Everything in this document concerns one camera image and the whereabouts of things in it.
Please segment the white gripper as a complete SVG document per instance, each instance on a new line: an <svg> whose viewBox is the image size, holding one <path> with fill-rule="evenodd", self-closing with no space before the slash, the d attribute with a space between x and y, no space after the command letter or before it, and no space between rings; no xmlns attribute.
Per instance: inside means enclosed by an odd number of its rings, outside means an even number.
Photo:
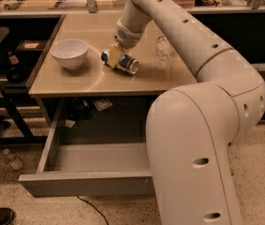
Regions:
<svg viewBox="0 0 265 225"><path fill-rule="evenodd" d="M123 25L121 20L118 20L113 37L118 44L110 45L107 64L111 68L116 68L125 53L125 49L129 50L134 48L139 43L142 33L130 31Z"/></svg>

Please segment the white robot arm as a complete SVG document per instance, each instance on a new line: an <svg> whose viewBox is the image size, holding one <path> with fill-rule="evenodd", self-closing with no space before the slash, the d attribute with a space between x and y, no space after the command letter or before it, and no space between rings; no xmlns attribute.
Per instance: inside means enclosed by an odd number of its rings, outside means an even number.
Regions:
<svg viewBox="0 0 265 225"><path fill-rule="evenodd" d="M243 225L228 144L265 112L265 82L225 40L172 0L127 0L109 63L155 22L196 81L152 104L146 142L162 225Z"/></svg>

